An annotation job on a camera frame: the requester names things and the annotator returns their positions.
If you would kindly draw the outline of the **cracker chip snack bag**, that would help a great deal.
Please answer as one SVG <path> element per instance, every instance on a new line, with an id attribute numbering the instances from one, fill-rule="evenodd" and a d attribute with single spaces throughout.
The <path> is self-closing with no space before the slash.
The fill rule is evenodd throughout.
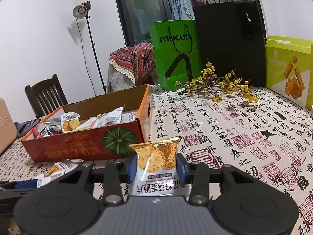
<path id="1" fill-rule="evenodd" d="M 137 154 L 132 196 L 172 196 L 181 192 L 176 169 L 179 137 L 132 144 Z"/>

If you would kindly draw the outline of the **green snack bar packet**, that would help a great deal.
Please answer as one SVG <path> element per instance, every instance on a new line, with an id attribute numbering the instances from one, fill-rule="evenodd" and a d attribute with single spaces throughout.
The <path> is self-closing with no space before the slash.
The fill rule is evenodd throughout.
<path id="1" fill-rule="evenodd" d="M 97 128 L 99 121 L 100 119 L 98 117 L 91 117 L 89 120 L 74 129 L 74 131 Z"/>

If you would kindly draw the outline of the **white silver snack packet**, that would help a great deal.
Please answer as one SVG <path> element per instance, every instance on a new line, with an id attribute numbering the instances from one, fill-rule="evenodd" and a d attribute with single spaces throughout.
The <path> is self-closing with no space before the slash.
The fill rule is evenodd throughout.
<path id="1" fill-rule="evenodd" d="M 97 119 L 98 119 L 97 127 L 120 124 L 124 107 L 125 106 L 118 107 L 114 109 L 113 111 L 97 115 Z"/>

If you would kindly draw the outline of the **orange cardboard pumpkin box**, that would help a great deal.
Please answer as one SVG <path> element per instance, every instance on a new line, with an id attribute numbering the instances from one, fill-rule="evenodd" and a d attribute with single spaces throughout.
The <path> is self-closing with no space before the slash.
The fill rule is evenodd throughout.
<path id="1" fill-rule="evenodd" d="M 153 108 L 149 84 L 64 105 L 48 114 L 42 122 L 58 118 L 66 112 L 76 112 L 83 123 L 91 117 L 113 111 L 118 107 L 124 107 L 124 111 L 127 112 L 136 112 L 135 119 L 126 123 L 39 138 L 28 132 L 21 142 L 30 158 L 36 162 L 123 158 L 132 152 L 128 147 L 130 144 L 149 140 Z"/>

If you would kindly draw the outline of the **grey purple pouch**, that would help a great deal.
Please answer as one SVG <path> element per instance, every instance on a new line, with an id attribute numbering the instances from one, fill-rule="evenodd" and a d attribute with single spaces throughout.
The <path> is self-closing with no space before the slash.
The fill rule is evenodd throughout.
<path id="1" fill-rule="evenodd" d="M 33 120 L 25 121 L 23 123 L 14 122 L 14 125 L 17 130 L 17 138 L 22 138 L 25 136 L 28 132 L 30 132 L 36 125 L 40 123 L 41 119 L 36 118 Z"/>

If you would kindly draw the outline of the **pink hard suitcase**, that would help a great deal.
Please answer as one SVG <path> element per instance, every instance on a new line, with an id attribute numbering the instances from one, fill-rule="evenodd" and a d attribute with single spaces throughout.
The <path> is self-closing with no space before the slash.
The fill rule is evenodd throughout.
<path id="1" fill-rule="evenodd" d="M 0 154 L 17 138 L 17 130 L 3 98 L 0 98 Z"/>

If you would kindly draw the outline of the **calligraphy print tablecloth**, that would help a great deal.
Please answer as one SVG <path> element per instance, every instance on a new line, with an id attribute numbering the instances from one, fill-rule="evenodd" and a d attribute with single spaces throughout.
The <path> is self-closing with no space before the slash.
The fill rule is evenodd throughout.
<path id="1" fill-rule="evenodd" d="M 266 89 L 258 102 L 239 95 L 214 103 L 151 88 L 151 141 L 180 138 L 179 151 L 210 167 L 231 164 L 293 198 L 299 218 L 293 234 L 312 234 L 312 111 Z"/>

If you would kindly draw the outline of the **dark wooden chair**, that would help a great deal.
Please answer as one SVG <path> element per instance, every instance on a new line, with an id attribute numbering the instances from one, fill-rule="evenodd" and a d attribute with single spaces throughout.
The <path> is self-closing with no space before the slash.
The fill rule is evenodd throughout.
<path id="1" fill-rule="evenodd" d="M 67 99 L 63 92 L 58 76 L 25 87 L 25 94 L 37 118 L 46 116 L 57 108 L 67 105 Z"/>

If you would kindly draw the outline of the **yellow flower branch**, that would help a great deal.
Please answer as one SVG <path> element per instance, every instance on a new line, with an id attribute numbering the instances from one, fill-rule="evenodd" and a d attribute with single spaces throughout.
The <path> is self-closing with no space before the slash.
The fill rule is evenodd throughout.
<path id="1" fill-rule="evenodd" d="M 234 70 L 224 76 L 218 76 L 215 72 L 215 66 L 207 62 L 205 69 L 201 71 L 201 76 L 191 79 L 190 82 L 176 81 L 175 86 L 180 94 L 187 94 L 188 96 L 207 95 L 213 102 L 220 102 L 225 96 L 240 93 L 247 103 L 257 103 L 257 95 L 253 93 L 249 83 L 249 80 L 244 80 Z"/>

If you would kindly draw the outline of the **green mucun paper bag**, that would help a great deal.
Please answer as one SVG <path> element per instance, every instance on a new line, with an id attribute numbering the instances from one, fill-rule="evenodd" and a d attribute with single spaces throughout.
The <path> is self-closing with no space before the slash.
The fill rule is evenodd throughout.
<path id="1" fill-rule="evenodd" d="M 202 61 L 194 20 L 157 21 L 149 28 L 161 87 L 177 88 L 201 75 Z"/>

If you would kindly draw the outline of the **black paper bag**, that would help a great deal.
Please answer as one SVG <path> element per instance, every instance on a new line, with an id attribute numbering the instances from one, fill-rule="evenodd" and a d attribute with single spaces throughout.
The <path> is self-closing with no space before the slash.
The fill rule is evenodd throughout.
<path id="1" fill-rule="evenodd" d="M 224 76 L 234 70 L 265 87 L 266 28 L 260 0 L 215 0 L 193 8 L 203 63 Z"/>

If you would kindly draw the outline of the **yellow green snack box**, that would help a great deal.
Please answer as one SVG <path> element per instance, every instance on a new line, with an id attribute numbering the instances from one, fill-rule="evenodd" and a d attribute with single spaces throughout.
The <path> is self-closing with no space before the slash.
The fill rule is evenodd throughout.
<path id="1" fill-rule="evenodd" d="M 266 87 L 302 108 L 312 108 L 312 41 L 268 36 Z"/>

